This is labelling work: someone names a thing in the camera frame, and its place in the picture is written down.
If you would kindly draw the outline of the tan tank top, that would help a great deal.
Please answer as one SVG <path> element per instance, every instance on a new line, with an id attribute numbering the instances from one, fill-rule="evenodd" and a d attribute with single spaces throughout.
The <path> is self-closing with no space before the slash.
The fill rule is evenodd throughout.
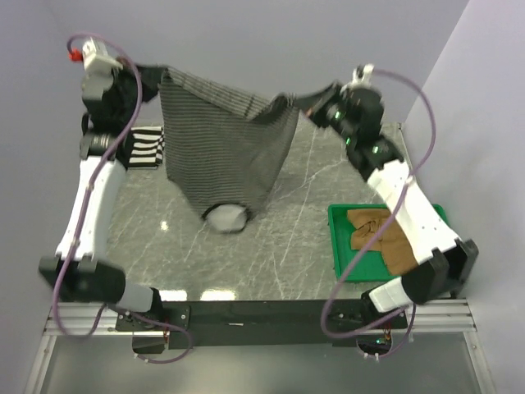
<path id="1" fill-rule="evenodd" d="M 347 211 L 347 219 L 355 230 L 350 236 L 350 248 L 360 250 L 366 245 L 386 222 L 390 211 L 386 208 L 359 208 Z M 377 241 L 371 251 L 380 252 L 390 275 L 405 274 L 418 263 L 413 250 L 399 224 L 393 221 Z"/>

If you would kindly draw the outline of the wide striped black white tank top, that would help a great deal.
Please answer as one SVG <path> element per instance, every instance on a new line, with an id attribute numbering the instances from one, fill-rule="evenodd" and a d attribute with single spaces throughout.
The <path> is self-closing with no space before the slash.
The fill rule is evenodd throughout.
<path id="1" fill-rule="evenodd" d="M 129 168 L 156 169 L 164 159 L 165 138 L 162 126 L 141 126 L 131 129 L 133 142 Z"/>

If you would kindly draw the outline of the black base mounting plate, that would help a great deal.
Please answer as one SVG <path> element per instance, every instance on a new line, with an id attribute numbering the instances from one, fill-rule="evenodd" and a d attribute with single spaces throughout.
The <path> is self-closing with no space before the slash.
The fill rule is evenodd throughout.
<path id="1" fill-rule="evenodd" d="M 321 330 L 320 315 L 324 300 L 221 300 L 163 301 L 163 323 L 186 330 L 194 346 L 271 346 L 333 344 L 355 346 L 349 338 L 337 343 Z M 364 300 L 334 301 L 326 319 L 333 332 L 348 332 L 386 316 L 372 312 L 372 304 Z M 160 354 L 161 344 L 168 350 L 184 350 L 185 335 L 171 329 L 154 327 L 128 314 L 119 314 L 116 331 L 146 332 L 136 336 L 133 349 L 140 354 L 147 350 Z"/>

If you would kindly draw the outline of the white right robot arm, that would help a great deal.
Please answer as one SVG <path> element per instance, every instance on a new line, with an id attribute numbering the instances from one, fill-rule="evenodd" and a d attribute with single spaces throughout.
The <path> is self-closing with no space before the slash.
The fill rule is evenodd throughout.
<path id="1" fill-rule="evenodd" d="M 406 306 L 423 305 L 445 293 L 457 296 L 479 250 L 439 216 L 416 182 L 414 169 L 382 134 L 381 94 L 364 83 L 335 82 L 299 99 L 297 105 L 314 125 L 332 128 L 345 142 L 350 164 L 390 210 L 386 225 L 399 225 L 417 263 L 407 273 L 363 293 L 364 326 L 377 328 Z"/>

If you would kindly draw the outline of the green plastic bin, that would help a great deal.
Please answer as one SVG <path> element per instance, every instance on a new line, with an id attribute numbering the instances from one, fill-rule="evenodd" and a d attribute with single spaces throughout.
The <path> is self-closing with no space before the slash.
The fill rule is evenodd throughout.
<path id="1" fill-rule="evenodd" d="M 347 211 L 359 208 L 386 208 L 384 204 L 332 204 L 328 207 L 328 222 L 331 231 L 331 244 L 334 255 L 336 276 L 341 277 L 359 250 L 350 248 L 350 236 L 354 226 L 347 219 Z M 416 261 L 431 256 L 431 249 L 437 245 L 447 245 L 436 235 L 437 226 L 423 227 L 420 224 L 403 231 L 413 250 Z M 346 278 L 347 282 L 388 282 L 396 276 L 390 275 L 380 252 L 367 251 Z"/>

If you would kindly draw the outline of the thin striped black tank top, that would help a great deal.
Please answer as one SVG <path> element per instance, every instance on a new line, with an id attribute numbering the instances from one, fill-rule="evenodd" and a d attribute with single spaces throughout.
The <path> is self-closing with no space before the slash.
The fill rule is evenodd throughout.
<path id="1" fill-rule="evenodd" d="M 163 73 L 159 96 L 167 178 L 214 231 L 243 231 L 290 151 L 294 96 L 268 99 L 175 68 Z"/>

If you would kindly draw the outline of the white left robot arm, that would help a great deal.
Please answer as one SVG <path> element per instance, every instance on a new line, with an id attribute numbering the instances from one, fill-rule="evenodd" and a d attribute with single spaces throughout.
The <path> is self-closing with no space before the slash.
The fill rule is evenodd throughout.
<path id="1" fill-rule="evenodd" d="M 66 231 L 39 273 L 53 288 L 53 301 L 99 302 L 135 312 L 142 328 L 158 328 L 164 310 L 158 291 L 126 280 L 107 261 L 107 236 L 116 196 L 130 165 L 130 128 L 142 103 L 158 94 L 161 66 L 91 71 L 82 81 L 80 178 Z"/>

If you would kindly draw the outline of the aluminium rail frame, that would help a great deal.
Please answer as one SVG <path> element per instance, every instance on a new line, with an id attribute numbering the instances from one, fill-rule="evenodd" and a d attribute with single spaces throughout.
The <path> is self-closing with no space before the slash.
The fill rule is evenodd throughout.
<path id="1" fill-rule="evenodd" d="M 300 120 L 267 206 L 243 232 L 200 221 L 163 167 L 128 172 L 109 227 L 109 259 L 162 301 L 324 300 L 336 284 L 328 207 L 376 203 L 331 131 Z M 368 284 L 347 283 L 336 300 Z M 116 331 L 119 314 L 62 303 L 46 322 L 28 393 L 489 393 L 468 302 L 443 295 L 333 344 L 133 349 L 146 332 Z"/>

